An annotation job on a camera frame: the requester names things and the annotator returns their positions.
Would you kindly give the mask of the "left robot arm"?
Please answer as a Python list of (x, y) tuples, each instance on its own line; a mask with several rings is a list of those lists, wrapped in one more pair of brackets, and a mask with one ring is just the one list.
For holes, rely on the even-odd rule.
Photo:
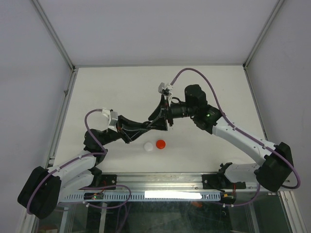
[(59, 202), (70, 193), (84, 187), (98, 188), (102, 183), (99, 169), (107, 149), (104, 145), (122, 139), (130, 143), (150, 130), (150, 122), (135, 122), (119, 116), (106, 130), (87, 129), (84, 150), (76, 157), (50, 168), (36, 167), (20, 194), (18, 203), (27, 213), (39, 219), (48, 217)]

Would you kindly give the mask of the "black earbud charging case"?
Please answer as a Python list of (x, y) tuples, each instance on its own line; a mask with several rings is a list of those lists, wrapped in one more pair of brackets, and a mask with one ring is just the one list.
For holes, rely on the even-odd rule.
[(151, 130), (152, 129), (151, 122), (149, 122), (149, 121), (144, 122), (143, 126), (144, 126), (145, 130)]

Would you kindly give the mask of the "red earbud charging case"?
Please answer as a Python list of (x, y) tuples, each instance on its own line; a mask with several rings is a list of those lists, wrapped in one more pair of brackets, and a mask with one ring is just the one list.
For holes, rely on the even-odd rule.
[(162, 139), (157, 140), (156, 147), (160, 150), (164, 149), (166, 147), (166, 142)]

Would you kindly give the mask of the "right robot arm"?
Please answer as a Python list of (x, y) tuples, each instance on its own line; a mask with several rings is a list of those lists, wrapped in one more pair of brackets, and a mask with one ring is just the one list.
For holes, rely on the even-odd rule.
[(185, 101), (172, 100), (172, 85), (161, 83), (158, 92), (161, 99), (158, 107), (149, 116), (151, 125), (159, 122), (164, 128), (173, 125), (176, 118), (189, 117), (194, 124), (207, 133), (224, 139), (247, 154), (254, 163), (221, 164), (217, 182), (223, 188), (233, 183), (258, 182), (265, 189), (276, 192), (293, 171), (290, 147), (281, 142), (275, 144), (251, 135), (229, 121), (219, 108), (208, 104), (206, 94), (197, 84), (185, 88)]

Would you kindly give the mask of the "white earbud charging case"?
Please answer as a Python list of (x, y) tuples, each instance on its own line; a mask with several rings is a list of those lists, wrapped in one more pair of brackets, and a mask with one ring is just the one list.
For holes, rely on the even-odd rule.
[(154, 146), (151, 142), (146, 142), (144, 145), (143, 145), (143, 148), (146, 152), (151, 152), (153, 151), (154, 149)]

